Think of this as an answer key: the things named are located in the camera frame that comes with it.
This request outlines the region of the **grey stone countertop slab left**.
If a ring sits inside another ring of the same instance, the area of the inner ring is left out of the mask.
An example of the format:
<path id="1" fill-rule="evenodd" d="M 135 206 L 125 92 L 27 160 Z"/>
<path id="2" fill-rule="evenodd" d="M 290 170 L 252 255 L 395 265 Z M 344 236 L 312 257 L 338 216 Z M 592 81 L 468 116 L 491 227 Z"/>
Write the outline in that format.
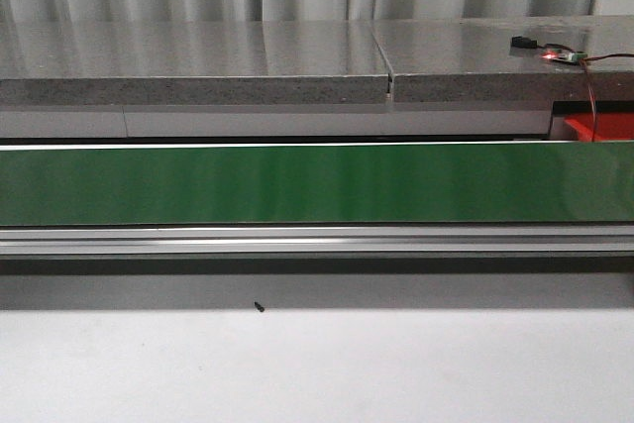
<path id="1" fill-rule="evenodd" d="M 358 22 L 1 27 L 6 105 L 376 104 L 388 81 L 370 28 Z"/>

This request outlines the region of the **grey stone countertop slab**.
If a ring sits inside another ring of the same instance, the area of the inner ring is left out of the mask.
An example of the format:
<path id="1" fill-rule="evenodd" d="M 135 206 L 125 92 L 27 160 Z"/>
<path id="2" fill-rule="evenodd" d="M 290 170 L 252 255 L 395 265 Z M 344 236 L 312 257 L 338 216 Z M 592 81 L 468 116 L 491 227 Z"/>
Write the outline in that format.
<path id="1" fill-rule="evenodd" d="M 370 28 L 358 22 L 1 27 L 6 105 L 376 104 L 388 81 Z"/>
<path id="2" fill-rule="evenodd" d="M 630 16 L 381 20 L 371 23 L 396 102 L 603 101 L 633 98 Z M 600 60 L 588 69 L 515 49 L 514 36 L 563 44 Z"/>

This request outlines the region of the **grey stone countertop slab right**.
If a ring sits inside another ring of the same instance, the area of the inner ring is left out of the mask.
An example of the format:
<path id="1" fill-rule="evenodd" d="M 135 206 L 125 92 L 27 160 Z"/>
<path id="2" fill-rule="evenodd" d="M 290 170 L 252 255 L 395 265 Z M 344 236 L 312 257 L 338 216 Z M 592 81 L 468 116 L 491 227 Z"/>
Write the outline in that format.
<path id="1" fill-rule="evenodd" d="M 396 102 L 603 101 L 633 98 L 630 16 L 381 20 L 371 23 Z M 588 69 L 515 49 L 514 36 L 563 44 L 600 60 Z"/>

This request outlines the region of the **black usb plug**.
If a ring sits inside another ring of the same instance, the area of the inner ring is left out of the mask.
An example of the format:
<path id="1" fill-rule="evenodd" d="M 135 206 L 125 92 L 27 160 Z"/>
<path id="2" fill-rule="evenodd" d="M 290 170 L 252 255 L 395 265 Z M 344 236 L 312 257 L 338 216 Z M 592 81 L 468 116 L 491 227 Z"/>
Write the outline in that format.
<path id="1" fill-rule="evenodd" d="M 511 38 L 510 46 L 513 49 L 536 50 L 540 48 L 537 40 L 524 36 L 514 36 Z"/>

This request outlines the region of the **green conveyor belt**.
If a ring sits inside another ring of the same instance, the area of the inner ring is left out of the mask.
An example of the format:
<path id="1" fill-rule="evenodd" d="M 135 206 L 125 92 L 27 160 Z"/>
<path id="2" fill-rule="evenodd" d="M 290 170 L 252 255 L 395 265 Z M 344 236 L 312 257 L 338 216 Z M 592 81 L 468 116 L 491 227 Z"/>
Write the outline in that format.
<path id="1" fill-rule="evenodd" d="M 5 227 L 629 222 L 629 142 L 15 149 Z"/>

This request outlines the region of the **small green circuit board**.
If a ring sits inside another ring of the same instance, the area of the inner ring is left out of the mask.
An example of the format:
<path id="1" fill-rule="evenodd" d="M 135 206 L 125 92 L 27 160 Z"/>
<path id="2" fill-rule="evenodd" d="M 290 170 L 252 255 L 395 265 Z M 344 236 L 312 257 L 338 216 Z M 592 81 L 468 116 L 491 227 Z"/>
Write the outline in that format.
<path id="1" fill-rule="evenodd" d="M 579 65 L 581 61 L 587 58 L 587 54 L 559 48 L 545 48 L 541 58 L 547 61 Z"/>

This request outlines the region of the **red plastic bin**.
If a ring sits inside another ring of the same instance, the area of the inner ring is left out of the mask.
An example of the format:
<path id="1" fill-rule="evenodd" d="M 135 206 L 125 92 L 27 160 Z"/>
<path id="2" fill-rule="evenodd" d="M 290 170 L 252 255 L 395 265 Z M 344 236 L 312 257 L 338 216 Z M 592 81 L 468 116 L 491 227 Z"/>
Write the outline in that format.
<path id="1" fill-rule="evenodd" d="M 632 140 L 633 120 L 632 113 L 601 113 L 596 119 L 590 113 L 580 113 L 564 119 L 581 142 Z"/>

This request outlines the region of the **aluminium conveyor side rail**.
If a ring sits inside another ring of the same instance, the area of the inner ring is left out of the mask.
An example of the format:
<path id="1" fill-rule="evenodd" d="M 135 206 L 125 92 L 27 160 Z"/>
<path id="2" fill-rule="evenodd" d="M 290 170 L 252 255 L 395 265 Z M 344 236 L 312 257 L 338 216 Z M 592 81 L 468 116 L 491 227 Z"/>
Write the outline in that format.
<path id="1" fill-rule="evenodd" d="M 630 255 L 631 224 L 22 227 L 1 231 L 4 258 Z"/>

